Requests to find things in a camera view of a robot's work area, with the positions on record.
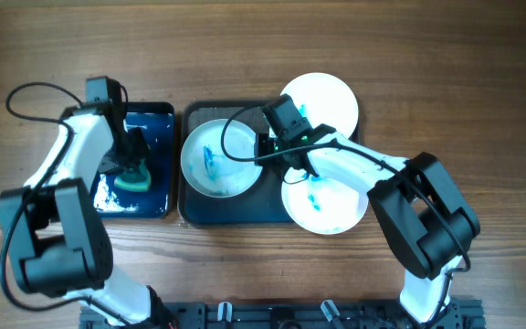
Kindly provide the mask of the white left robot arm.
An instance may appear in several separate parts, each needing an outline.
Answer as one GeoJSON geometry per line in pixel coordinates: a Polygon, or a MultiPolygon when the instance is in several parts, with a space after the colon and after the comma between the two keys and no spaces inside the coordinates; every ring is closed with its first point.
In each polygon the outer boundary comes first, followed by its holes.
{"type": "Polygon", "coordinates": [[[23,186],[0,194],[0,284],[14,306],[38,309],[14,296],[9,274],[22,292],[54,299],[48,310],[81,302],[111,326],[175,327],[157,293],[115,267],[109,235],[90,196],[104,162],[119,171],[145,167],[142,133],[126,130],[124,121],[119,103],[67,108],[37,172],[23,186]]]}

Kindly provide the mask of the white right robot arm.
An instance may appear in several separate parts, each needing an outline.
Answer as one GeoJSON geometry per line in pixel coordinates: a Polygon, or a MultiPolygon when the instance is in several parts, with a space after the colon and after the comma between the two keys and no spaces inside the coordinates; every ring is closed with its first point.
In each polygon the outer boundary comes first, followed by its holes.
{"type": "Polygon", "coordinates": [[[468,250],[480,233],[476,214],[436,157],[379,154],[326,125],[290,141],[261,134],[255,154],[259,165],[302,169],[367,197],[405,268],[401,305],[424,327],[436,326],[454,275],[471,268],[468,250]]]}

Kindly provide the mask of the white plate blue stains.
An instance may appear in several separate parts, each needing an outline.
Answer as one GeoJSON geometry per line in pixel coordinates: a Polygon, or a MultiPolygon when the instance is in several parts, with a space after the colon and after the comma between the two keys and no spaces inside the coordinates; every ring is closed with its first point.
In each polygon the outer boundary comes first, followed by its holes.
{"type": "Polygon", "coordinates": [[[186,138],[181,168],[186,182],[199,193],[226,198],[252,187],[262,168],[248,159],[255,155],[255,132],[242,122],[205,122],[186,138]]]}

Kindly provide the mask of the green yellow sponge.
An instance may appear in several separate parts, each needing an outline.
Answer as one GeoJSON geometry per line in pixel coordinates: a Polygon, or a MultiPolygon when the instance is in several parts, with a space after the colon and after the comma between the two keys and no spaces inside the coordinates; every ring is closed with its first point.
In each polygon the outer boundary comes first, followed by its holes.
{"type": "Polygon", "coordinates": [[[127,168],[114,179],[114,185],[117,188],[133,193],[148,192],[151,184],[152,178],[145,159],[142,159],[138,166],[127,168]]]}

